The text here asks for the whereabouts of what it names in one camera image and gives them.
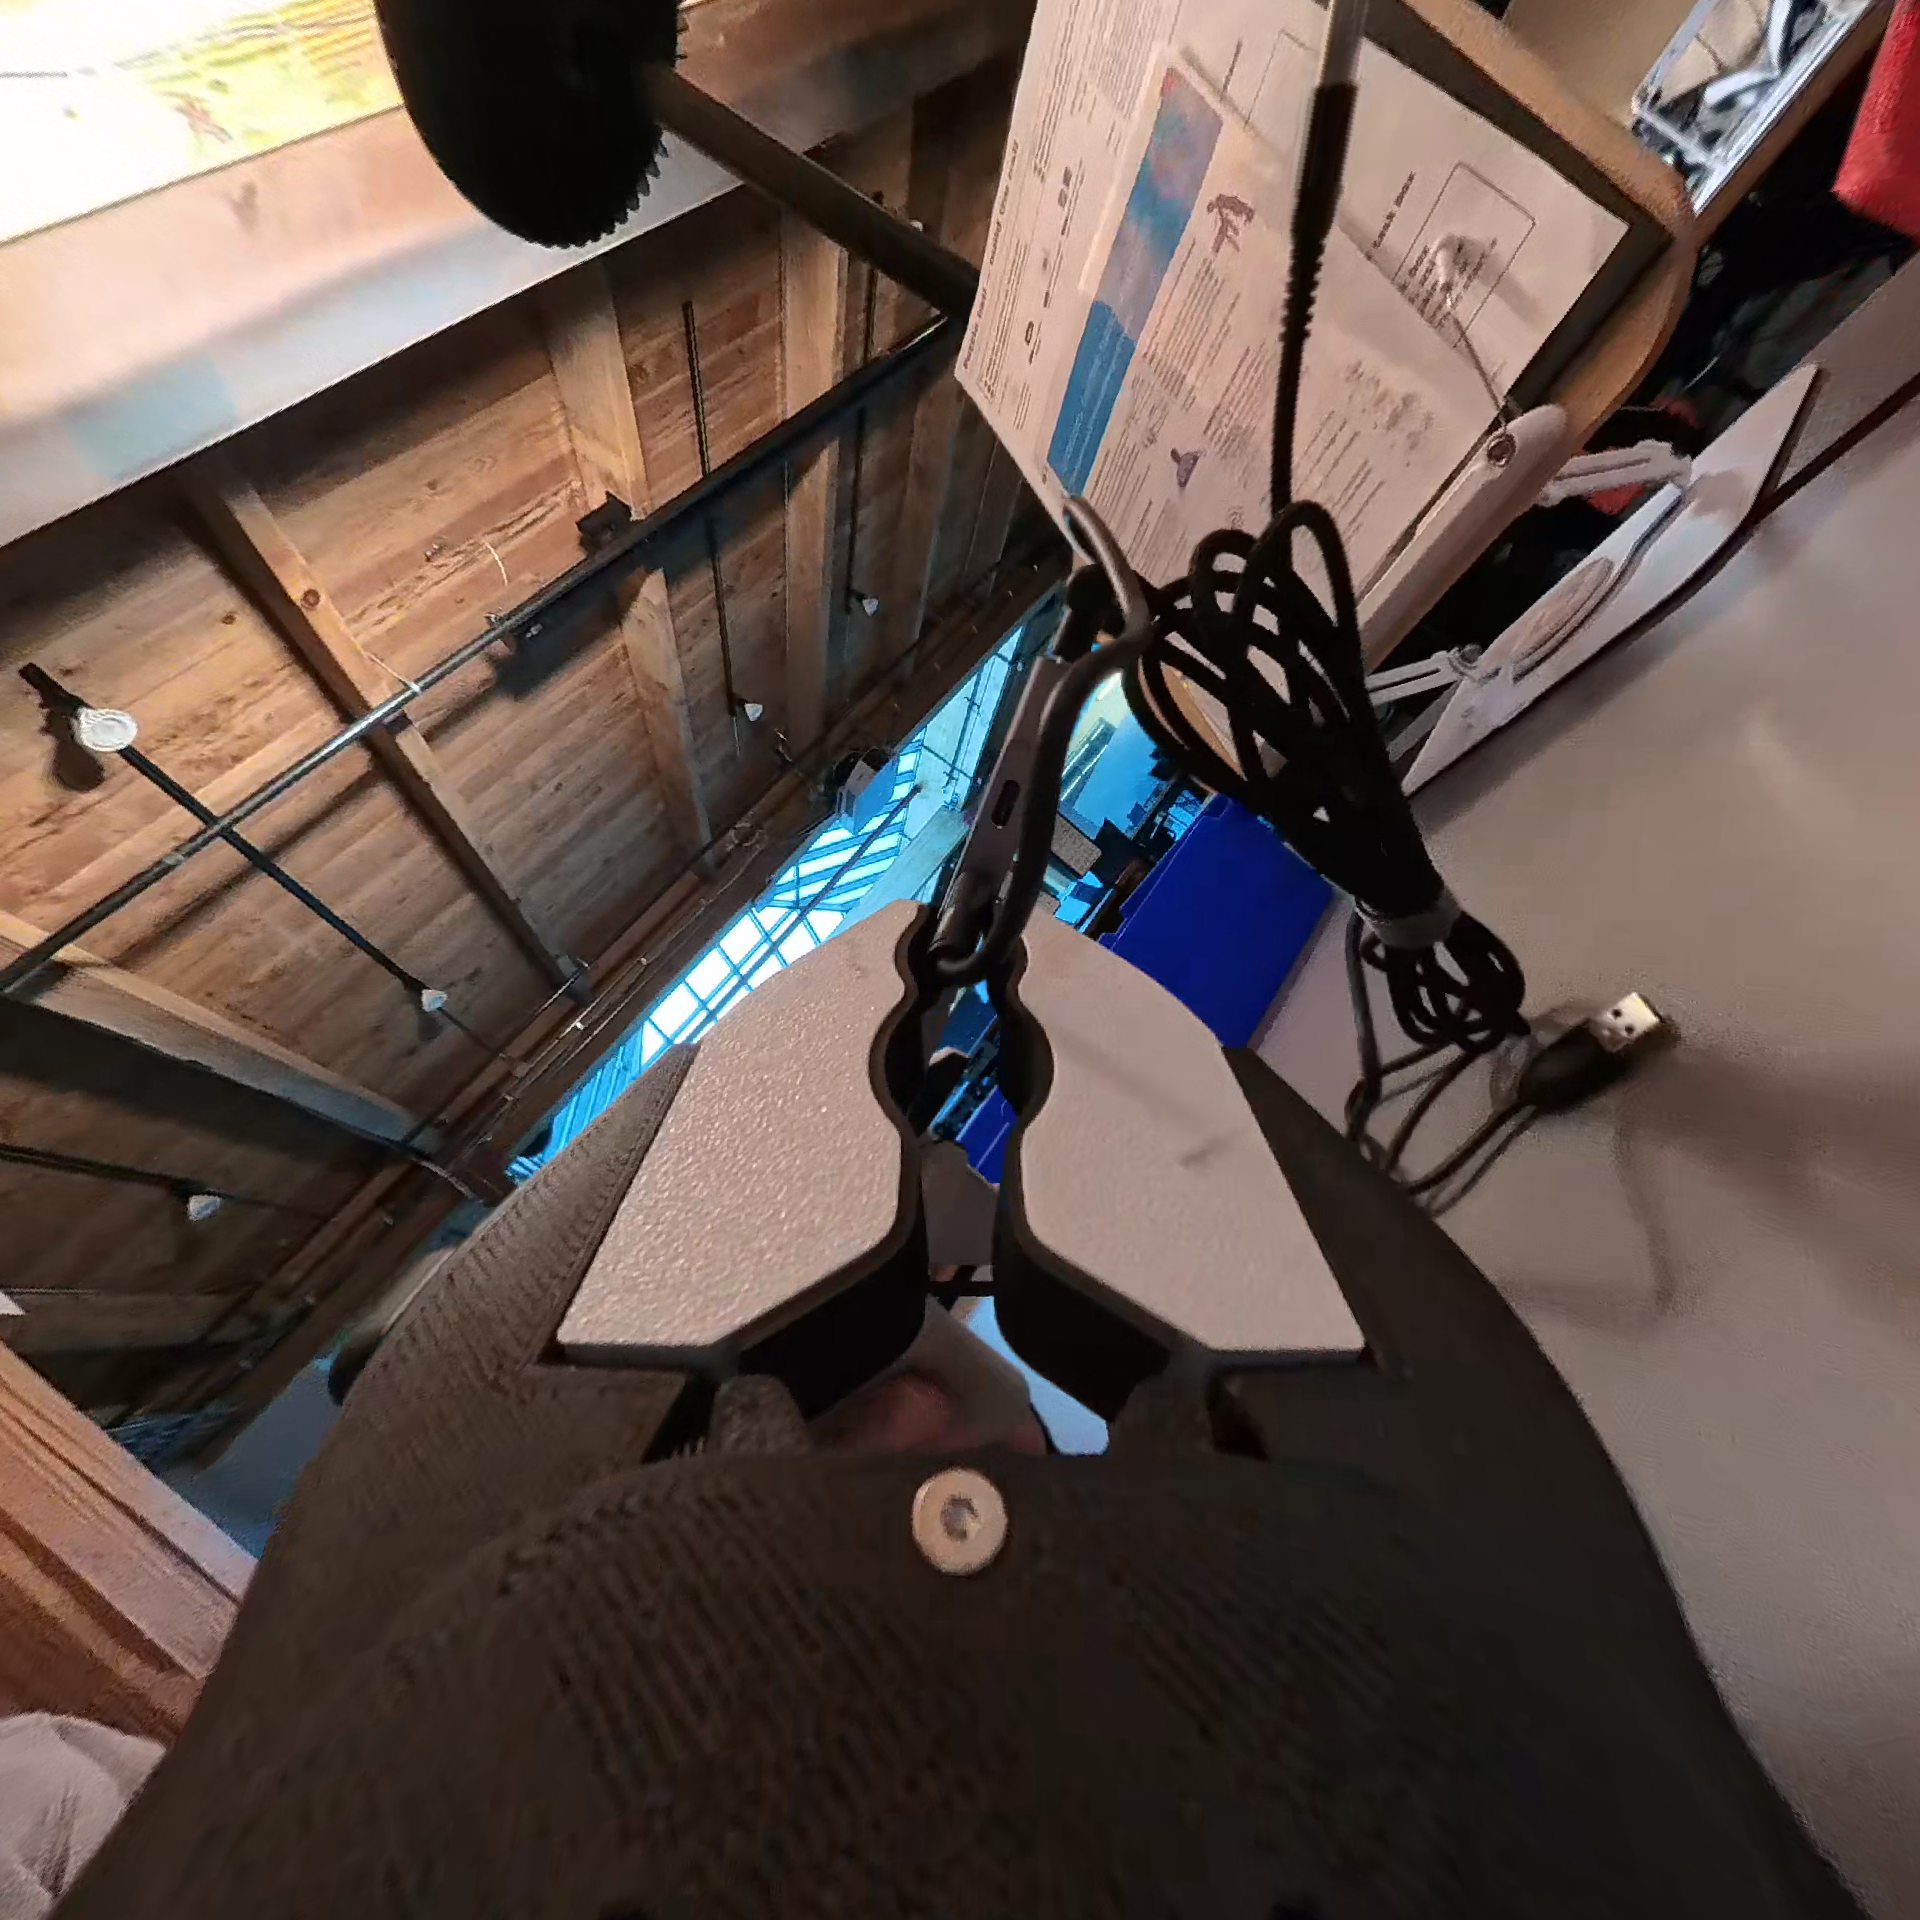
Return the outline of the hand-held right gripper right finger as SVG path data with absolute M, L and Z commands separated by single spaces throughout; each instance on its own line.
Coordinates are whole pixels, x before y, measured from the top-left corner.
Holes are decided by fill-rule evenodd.
M 1157 1377 L 1353 1365 L 1365 1333 L 1226 1046 L 1110 948 L 1030 920 L 1003 980 L 1014 1125 L 995 1309 L 1110 1424 Z

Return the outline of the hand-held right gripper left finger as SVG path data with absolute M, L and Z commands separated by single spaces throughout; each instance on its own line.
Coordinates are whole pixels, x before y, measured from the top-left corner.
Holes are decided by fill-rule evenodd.
M 922 903 L 890 903 L 695 1046 L 559 1328 L 571 1361 L 779 1380 L 804 1417 L 916 1340 L 922 1142 L 890 1083 Z

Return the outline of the grey usb hub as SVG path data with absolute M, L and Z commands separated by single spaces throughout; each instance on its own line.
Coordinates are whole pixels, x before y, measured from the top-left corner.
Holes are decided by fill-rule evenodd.
M 1090 644 L 1030 662 L 1014 720 L 916 961 L 923 990 L 974 984 L 1013 958 L 1041 899 L 1076 715 L 1102 660 Z

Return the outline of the blue storage bin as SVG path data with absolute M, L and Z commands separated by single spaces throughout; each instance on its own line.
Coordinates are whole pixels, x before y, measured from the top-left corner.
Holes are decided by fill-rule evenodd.
M 1244 1048 L 1333 899 L 1265 819 L 1213 797 L 1100 943 L 1195 1013 L 1220 1046 Z

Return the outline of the white instruction sheet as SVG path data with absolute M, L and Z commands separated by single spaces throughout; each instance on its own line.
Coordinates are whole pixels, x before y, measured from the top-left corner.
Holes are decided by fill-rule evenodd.
M 1301 396 L 1277 431 L 1285 496 L 1345 541 L 1359 624 L 1378 630 L 1500 493 L 1493 446 L 1518 388 L 1636 237 L 1587 155 L 1386 4 L 1287 6 L 1277 49 L 1313 62 L 1257 123 L 1301 134 L 1295 262 L 1307 269 Z

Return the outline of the leaflet with blue picture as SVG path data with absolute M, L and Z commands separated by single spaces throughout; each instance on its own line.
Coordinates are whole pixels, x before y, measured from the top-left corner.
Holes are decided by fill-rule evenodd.
M 1283 41 L 1313 62 L 1323 29 L 1323 4 L 1038 4 L 956 372 L 1049 517 L 1062 492 L 1045 454 L 1097 229 L 1135 171 L 1124 148 L 1142 99 L 1167 57 L 1187 57 L 1213 95 L 1255 117 Z

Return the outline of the black disc on pole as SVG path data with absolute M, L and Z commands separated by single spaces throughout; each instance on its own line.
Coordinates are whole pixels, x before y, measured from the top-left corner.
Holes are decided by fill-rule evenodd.
M 681 75 L 671 1 L 378 1 L 375 23 L 443 177 L 524 243 L 607 237 L 678 137 L 939 315 L 971 313 L 964 257 Z

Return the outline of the wooden display board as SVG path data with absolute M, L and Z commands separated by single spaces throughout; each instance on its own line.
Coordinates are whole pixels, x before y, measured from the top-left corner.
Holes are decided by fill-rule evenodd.
M 1433 41 L 1444 44 L 1447 72 L 1462 67 L 1538 113 L 1614 183 L 1631 211 L 1636 237 L 1620 247 L 1595 301 L 1585 304 L 1567 328 L 1554 336 L 1518 388 L 1511 427 L 1530 408 L 1557 406 L 1562 423 L 1549 430 L 1547 449 L 1570 452 L 1650 371 L 1654 351 L 1674 331 L 1697 254 L 1684 189 L 1618 123 L 1582 102 L 1570 84 L 1557 80 L 1541 57 L 1477 4 L 1399 6 L 1423 23 L 1413 54 Z M 1375 23 L 1375 41 L 1388 44 L 1386 4 L 1366 4 L 1366 16 Z

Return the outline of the clear plastic box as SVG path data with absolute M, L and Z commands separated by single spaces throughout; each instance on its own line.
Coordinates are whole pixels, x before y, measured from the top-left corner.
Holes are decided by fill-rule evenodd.
M 1814 108 L 1817 86 L 1871 49 L 1889 14 L 1869 1 L 1694 1 L 1634 86 L 1627 123 L 1705 220 L 1735 198 L 1790 112 Z

